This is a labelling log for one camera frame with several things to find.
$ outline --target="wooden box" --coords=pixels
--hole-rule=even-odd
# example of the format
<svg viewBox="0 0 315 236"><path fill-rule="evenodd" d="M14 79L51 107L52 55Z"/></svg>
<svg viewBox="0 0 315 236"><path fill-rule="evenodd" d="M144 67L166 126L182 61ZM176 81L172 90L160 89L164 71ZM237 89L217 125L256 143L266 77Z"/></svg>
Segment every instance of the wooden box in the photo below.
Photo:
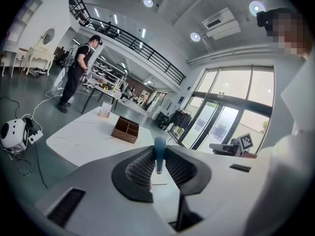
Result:
<svg viewBox="0 0 315 236"><path fill-rule="evenodd" d="M138 139L138 133L139 124L120 116L112 132L112 136L134 144Z"/></svg>

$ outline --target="round mirror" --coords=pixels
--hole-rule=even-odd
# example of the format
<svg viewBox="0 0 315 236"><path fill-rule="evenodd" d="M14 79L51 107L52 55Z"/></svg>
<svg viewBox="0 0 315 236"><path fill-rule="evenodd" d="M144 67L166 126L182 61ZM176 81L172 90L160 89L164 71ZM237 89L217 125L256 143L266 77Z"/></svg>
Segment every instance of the round mirror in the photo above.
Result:
<svg viewBox="0 0 315 236"><path fill-rule="evenodd" d="M50 41L54 38L55 36L55 30L54 29L48 29L43 36L43 44L47 45L50 43Z"/></svg>

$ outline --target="power strip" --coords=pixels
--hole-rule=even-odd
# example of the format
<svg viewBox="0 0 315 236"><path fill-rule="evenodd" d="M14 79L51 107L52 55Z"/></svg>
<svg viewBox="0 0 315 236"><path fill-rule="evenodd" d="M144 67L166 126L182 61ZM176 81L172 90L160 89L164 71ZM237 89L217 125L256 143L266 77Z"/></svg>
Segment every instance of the power strip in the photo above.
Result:
<svg viewBox="0 0 315 236"><path fill-rule="evenodd" d="M41 138L43 136L43 133L38 130L37 134L35 135L31 135L28 140L31 144L33 144L34 142L37 142L39 140L39 138Z"/></svg>

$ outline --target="vanity table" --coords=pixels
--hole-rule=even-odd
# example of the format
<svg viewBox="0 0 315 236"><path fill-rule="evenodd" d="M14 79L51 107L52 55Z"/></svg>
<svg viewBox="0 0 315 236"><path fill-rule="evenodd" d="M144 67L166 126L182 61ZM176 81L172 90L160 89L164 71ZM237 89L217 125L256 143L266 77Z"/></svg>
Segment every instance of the vanity table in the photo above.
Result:
<svg viewBox="0 0 315 236"><path fill-rule="evenodd" d="M38 49L35 49L33 47L30 48L28 55L27 55L27 60L25 62L25 67L23 68L23 71L27 68L26 75L29 74L29 70L32 64L33 59L42 59L45 60L46 63L44 65L43 70L47 70L47 76L49 75L49 70L53 64L55 55L48 53L48 50L42 47L39 47Z"/></svg>
<svg viewBox="0 0 315 236"><path fill-rule="evenodd" d="M46 47L47 44L51 42L51 40L55 36L54 29L48 29L39 39L38 43L30 48L26 55L26 60L24 63L23 71L26 71L26 75L29 74L30 67L33 59L42 59L45 60L45 65L43 67L44 71L47 71L47 76L49 75L49 70L53 64L55 55L49 53L49 49Z"/></svg>
<svg viewBox="0 0 315 236"><path fill-rule="evenodd" d="M3 56L5 54L6 57L4 57L3 59L8 59L10 61L9 63L9 71L11 73L11 77L13 75L13 69L14 69L14 65L15 65L15 59L16 59L16 56L18 54L18 45L16 42L13 42L13 41L10 41L10 40L7 40L5 41L4 43L4 46L3 46ZM5 64L3 65L3 69L2 69L2 77L3 77L3 74L4 74L4 70L5 70Z"/></svg>

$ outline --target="glass door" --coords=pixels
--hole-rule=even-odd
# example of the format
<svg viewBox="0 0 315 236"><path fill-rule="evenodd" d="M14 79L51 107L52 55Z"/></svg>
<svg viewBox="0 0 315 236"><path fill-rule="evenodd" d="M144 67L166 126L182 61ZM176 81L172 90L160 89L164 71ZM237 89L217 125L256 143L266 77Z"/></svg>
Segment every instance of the glass door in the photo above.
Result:
<svg viewBox="0 0 315 236"><path fill-rule="evenodd" d="M212 149L209 148L209 144L221 144L227 136L239 114L239 110L224 104L220 104L220 108L221 112L216 120L213 121L213 125L208 125L203 135L194 144L193 149L213 153Z"/></svg>
<svg viewBox="0 0 315 236"><path fill-rule="evenodd" d="M191 148L195 141L202 134L204 129L207 127L209 121L211 120L214 112L217 110L217 102L207 102L203 107L201 113L190 127L187 134L184 134L184 138L181 140L181 143L186 148Z"/></svg>

